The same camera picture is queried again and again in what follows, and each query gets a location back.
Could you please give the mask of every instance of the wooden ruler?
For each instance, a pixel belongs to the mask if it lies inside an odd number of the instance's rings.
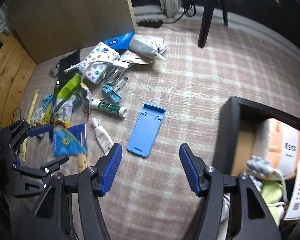
[[[31,117],[32,117],[32,114],[33,114],[34,105],[37,101],[38,95],[39,95],[39,88],[37,88],[34,92],[34,98],[32,99],[32,103],[31,103],[30,110],[29,110],[29,113],[28,113],[28,118],[27,118],[27,123],[28,124],[31,123]],[[27,149],[27,138],[24,140],[23,145],[22,145],[21,160],[23,162],[26,161],[26,149]]]

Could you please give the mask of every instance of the blue gripper pad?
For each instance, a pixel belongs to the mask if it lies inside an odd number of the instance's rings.
[[[162,107],[144,103],[127,144],[129,152],[149,157],[165,112]]]
[[[102,156],[96,164],[98,174],[102,178],[100,188],[101,194],[104,196],[112,187],[114,177],[117,174],[122,159],[122,146],[114,143],[107,156]]]
[[[203,170],[206,165],[204,161],[197,156],[194,156],[188,144],[183,143],[179,149],[179,158],[185,171],[191,191],[197,196],[201,192],[200,177],[203,176]]]

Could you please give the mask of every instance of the screw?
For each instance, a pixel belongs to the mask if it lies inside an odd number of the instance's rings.
[[[248,178],[248,174],[245,172],[240,173],[240,178],[241,179],[247,179]]]
[[[53,175],[53,177],[54,177],[55,179],[60,179],[60,178],[61,178],[61,173],[57,172],[57,173],[55,173],[55,174]]]
[[[96,171],[95,166],[90,166],[90,167],[88,167],[88,169],[90,170],[91,173]]]
[[[210,173],[211,173],[211,172],[214,172],[215,169],[214,169],[214,167],[212,167],[212,166],[207,166],[207,167],[206,167],[206,170],[207,170],[207,172],[210,172]]]

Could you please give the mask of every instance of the white tube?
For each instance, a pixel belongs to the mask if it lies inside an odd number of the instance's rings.
[[[92,123],[97,141],[100,144],[105,155],[108,155],[109,151],[113,146],[113,141],[111,140],[106,130],[101,125],[99,125],[98,120],[96,118],[92,118]]]

